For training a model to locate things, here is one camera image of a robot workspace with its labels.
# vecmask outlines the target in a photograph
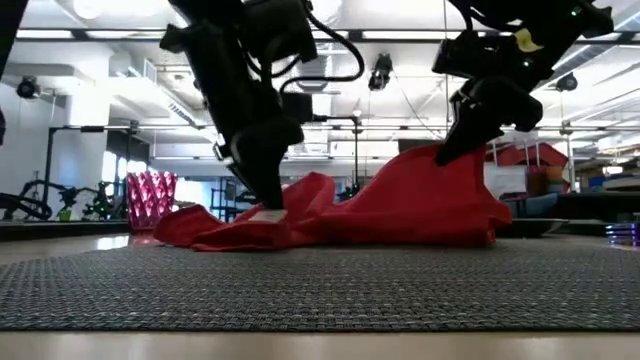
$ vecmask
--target ceiling light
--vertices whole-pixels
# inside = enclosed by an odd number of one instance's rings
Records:
[[[455,38],[459,31],[365,31],[362,37],[365,39],[383,40],[444,40],[446,36]]]
[[[328,160],[328,155],[323,156],[287,156],[287,160]]]
[[[606,166],[602,168],[602,173],[605,175],[617,175],[624,171],[622,166]]]
[[[218,160],[215,156],[156,156],[152,160]]]
[[[135,34],[135,31],[127,30],[89,30],[87,36],[94,39],[124,39]]]
[[[145,40],[162,40],[164,31],[158,30],[87,30],[87,36],[93,39],[107,40],[127,40],[127,39],[145,39]]]
[[[73,39],[68,30],[18,30],[17,39]]]
[[[349,55],[351,54],[347,49],[326,49],[326,50],[318,50],[318,55]]]

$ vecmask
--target metal pole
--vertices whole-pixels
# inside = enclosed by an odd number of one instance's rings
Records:
[[[51,182],[51,161],[53,158],[53,136],[56,129],[49,129],[47,137],[47,159],[44,165],[44,190],[42,191],[42,202],[48,205],[49,201],[49,183]]]
[[[360,120],[358,118],[355,118],[353,123],[355,125],[355,130],[354,130],[354,135],[355,135],[355,145],[356,145],[356,150],[355,150],[355,157],[356,157],[356,163],[355,163],[355,170],[356,170],[356,176],[355,179],[353,181],[353,185],[354,187],[360,187],[359,181],[358,181],[358,122]]]
[[[197,129],[216,129],[215,125],[202,125],[191,126],[185,124],[175,125],[140,125],[136,130],[158,130],[158,131],[170,131],[180,130],[184,128],[197,128]],[[353,131],[355,125],[303,125],[303,129],[307,130],[335,130],[335,131]],[[422,125],[409,125],[409,126],[396,126],[396,125],[363,125],[358,126],[360,130],[367,131],[429,131],[429,130],[446,130],[444,125],[431,125],[429,129],[425,129]],[[101,132],[101,131],[123,131],[130,129],[129,126],[120,125],[108,125],[108,126],[60,126],[56,127],[58,130],[80,130],[85,132]],[[514,131],[513,127],[501,127],[502,131]],[[536,126],[532,130],[547,130],[547,131],[640,131],[640,126]]]
[[[493,141],[491,142],[491,144],[493,144],[493,163],[494,163],[496,166],[499,166],[499,165],[498,165],[498,148],[497,148],[497,146],[496,146],[496,141],[495,141],[495,140],[493,140]]]
[[[536,162],[540,166],[540,143],[536,140]]]
[[[576,167],[573,162],[573,147],[571,146],[571,135],[567,136],[567,157],[569,158],[569,187],[571,192],[576,191]]]
[[[4,74],[7,61],[9,61],[9,54],[16,40],[28,2],[28,0],[2,2],[2,11],[0,11],[0,78]]]
[[[129,187],[127,185],[127,176],[129,175],[129,161],[131,160],[131,135],[132,135],[132,131],[127,130],[127,147],[125,148],[125,153],[124,153],[124,159],[127,161],[127,171],[125,172],[123,184],[122,184],[123,201],[126,201],[127,195],[128,195],[127,191],[129,190]]]
[[[51,100],[51,116],[49,116],[49,126],[53,125],[53,118],[56,116],[56,100],[58,99],[58,95],[53,95],[53,99]]]
[[[524,140],[524,155],[527,158],[527,166],[529,166],[529,145],[527,144],[527,140]]]

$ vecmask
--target red fabric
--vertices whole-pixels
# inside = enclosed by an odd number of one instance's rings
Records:
[[[335,185],[310,173],[283,191],[287,216],[279,223],[248,221],[261,206],[232,224],[202,206],[164,217],[156,239],[199,251],[281,250],[315,244],[439,244],[484,246],[511,213],[484,186],[484,149],[446,167],[433,158],[438,146],[411,149],[387,163],[353,199],[334,204]]]

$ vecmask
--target window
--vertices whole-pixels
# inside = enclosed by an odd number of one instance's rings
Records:
[[[142,161],[129,160],[129,172],[141,173],[147,171],[147,164]]]
[[[105,151],[102,156],[102,181],[114,182],[116,180],[116,154]]]
[[[127,178],[127,159],[118,159],[118,179],[124,180]]]
[[[209,189],[206,189],[204,183],[197,181],[187,181],[184,178],[179,178],[176,183],[176,195],[175,199],[178,201],[187,201],[202,206],[209,206],[207,203],[207,193]]]

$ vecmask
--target white wall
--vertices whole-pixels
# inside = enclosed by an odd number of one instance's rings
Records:
[[[24,184],[44,179],[47,135],[50,126],[68,121],[67,110],[50,102],[20,99],[15,89],[0,83],[0,106],[7,121],[4,145],[0,147],[0,192],[19,194]],[[65,186],[95,187],[100,181],[106,134],[58,131],[54,137],[51,182]],[[42,196],[43,188],[38,189]],[[49,192],[54,214],[62,207],[54,189]]]
[[[0,83],[0,106],[7,120],[4,145],[0,147],[0,192],[17,194],[34,172],[44,178],[47,133],[50,125],[65,121],[65,110],[43,100],[20,99],[13,87]]]

